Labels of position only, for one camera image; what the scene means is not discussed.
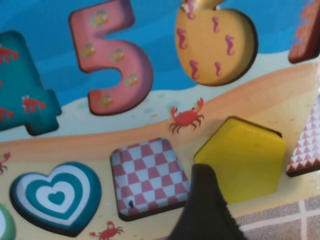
pink number 5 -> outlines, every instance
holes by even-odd
[[[121,82],[117,86],[89,92],[89,107],[94,115],[128,111],[140,104],[151,90],[154,74],[145,52],[129,41],[104,39],[105,35],[127,29],[134,22],[129,0],[113,0],[70,15],[80,69],[85,73],[117,69],[121,73]]]

wooden puzzle board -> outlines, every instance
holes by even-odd
[[[77,161],[94,169],[102,183],[112,182],[109,162],[112,151],[154,139],[155,136],[161,136],[170,141],[190,179],[193,156],[196,151],[227,117],[235,115],[268,128],[277,129],[283,134],[287,143],[285,165],[277,192],[231,205],[230,210],[235,217],[320,194],[318,172],[295,178],[289,178],[285,174],[308,114],[319,94],[318,75],[314,74],[319,68],[320,65],[315,59],[309,63],[263,75],[220,95],[203,106],[206,121],[194,134],[188,134],[192,128],[185,128],[181,130],[180,135],[172,135],[165,131],[170,124],[170,121],[166,120],[157,123],[156,127],[146,126],[144,131],[136,128],[117,133],[4,142],[0,146],[0,152],[11,152],[9,165],[11,174],[4,174],[1,179],[10,183],[16,176],[25,172],[49,172],[57,164]],[[9,186],[5,185],[3,192],[7,193],[8,190]],[[28,237],[34,238],[47,238],[50,235],[50,240],[67,239],[39,230],[26,222],[14,211],[7,194],[1,194],[0,201],[9,209],[19,226],[17,239],[27,234]],[[157,214],[152,216],[152,221],[149,217],[145,217],[132,222],[123,222],[117,216],[114,189],[113,185],[109,184],[104,186],[96,217],[78,236],[78,239],[88,239],[89,232],[103,230],[106,227],[106,213],[111,213],[111,216],[114,216],[112,219],[114,223],[125,230],[124,234],[117,236],[119,240],[151,240],[167,236],[177,222],[181,210],[179,208]]]

red crab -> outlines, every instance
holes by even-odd
[[[175,106],[171,108],[171,115],[175,122],[175,123],[171,123],[169,127],[170,130],[173,127],[172,134],[175,133],[175,130],[179,134],[180,128],[187,127],[189,125],[192,125],[194,127],[193,130],[195,130],[197,125],[194,123],[194,121],[199,122],[199,127],[200,127],[201,125],[200,118],[205,119],[205,117],[202,114],[198,115],[198,112],[201,110],[202,106],[204,105],[204,100],[202,97],[200,98],[200,100],[196,102],[196,105],[197,105],[196,107],[193,107],[188,111],[180,112],[178,115],[175,115],[178,109]]]
[[[103,232],[99,232],[98,234],[96,234],[95,232],[90,232],[90,236],[98,237],[99,240],[111,240],[111,237],[115,236],[116,234],[121,235],[121,233],[124,232],[121,226],[118,226],[116,228],[115,224],[112,221],[108,221],[106,225],[106,230],[104,230]]]
[[[5,165],[3,165],[3,163],[8,161],[10,157],[11,157],[10,152],[0,155],[0,176],[4,173],[4,169],[8,170],[8,168]]]

checkered puzzle piece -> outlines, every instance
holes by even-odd
[[[25,126],[37,136],[59,128],[62,113],[52,90],[44,89],[24,37],[0,34],[0,131]]]
[[[182,207],[190,184],[164,138],[116,150],[111,156],[117,207],[124,216]]]

number 6 puzzle piece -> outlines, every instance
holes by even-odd
[[[0,34],[0,131],[25,126],[37,136],[59,128],[62,111],[55,93],[46,90],[24,37]]]
[[[223,0],[183,1],[175,24],[182,68],[196,83],[221,86],[245,74],[257,55],[253,22],[232,9],[215,10]]]

